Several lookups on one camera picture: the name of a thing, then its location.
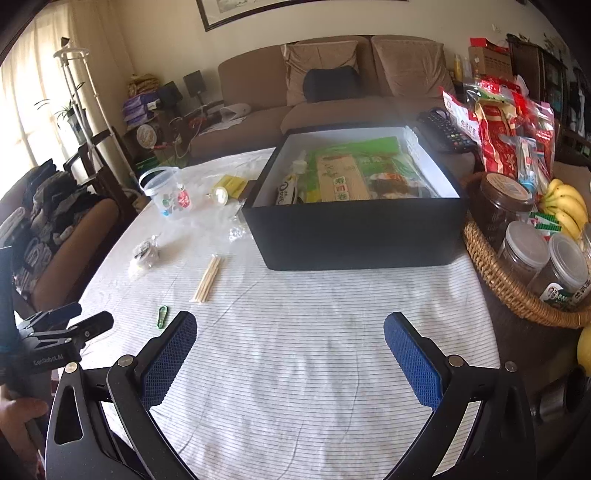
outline plastic jar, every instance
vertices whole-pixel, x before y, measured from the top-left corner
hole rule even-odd
[[[478,193],[470,203],[476,224],[495,251],[501,247],[509,224],[533,207],[534,197],[526,188],[493,172],[482,177]]]
[[[550,261],[529,288],[540,300],[564,310],[589,277],[587,262],[579,246],[563,233],[550,237],[548,249]]]
[[[511,222],[499,251],[499,262],[523,285],[529,284],[550,260],[548,244],[532,225]]]
[[[587,274],[591,272],[591,223],[586,223],[581,233],[580,247],[583,250],[583,256],[587,262]],[[587,281],[579,288],[576,293],[572,296],[569,302],[569,307],[574,307],[577,303],[583,300],[591,291],[591,278],[587,278]]]

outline green carabiner clip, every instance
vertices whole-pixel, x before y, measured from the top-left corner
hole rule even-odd
[[[166,315],[168,314],[168,307],[166,305],[161,306],[158,309],[158,328],[164,328],[164,322],[166,321]]]

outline black cushion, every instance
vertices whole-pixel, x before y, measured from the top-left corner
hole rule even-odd
[[[310,103],[363,96],[361,78],[353,67],[311,69],[304,77],[304,97]]]

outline food package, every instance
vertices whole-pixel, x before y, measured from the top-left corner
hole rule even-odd
[[[547,184],[552,178],[556,154],[554,111],[549,103],[537,103],[528,98],[523,79],[518,85],[493,77],[483,77],[464,83],[469,103],[475,106],[480,100],[497,100],[515,107],[515,129],[518,135],[535,138],[541,168],[541,182]]]
[[[506,144],[515,148],[517,157],[517,181],[521,183],[532,194],[539,192],[538,188],[538,150],[537,142],[533,138],[508,137],[500,135],[499,138]]]
[[[556,155],[554,111],[549,103],[532,103],[538,121],[535,132],[535,139],[538,142],[538,155],[543,159],[546,177],[551,179],[554,170],[554,157]]]
[[[396,137],[310,152],[303,184],[306,203],[437,197]]]
[[[501,173],[516,180],[515,147],[500,139],[500,135],[515,136],[515,107],[508,103],[479,100],[474,113],[479,124],[485,171]]]
[[[479,147],[482,147],[478,119],[474,113],[445,91],[443,91],[443,102],[456,128],[473,139]]]

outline bamboo chopsticks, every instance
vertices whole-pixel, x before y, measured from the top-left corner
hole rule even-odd
[[[190,300],[191,302],[205,303],[207,301],[209,290],[212,288],[213,281],[215,280],[219,270],[220,261],[221,257],[219,255],[213,256],[211,262],[209,262],[209,265],[205,270],[205,273],[203,274],[201,282],[199,282],[199,288],[195,292],[193,298]]]

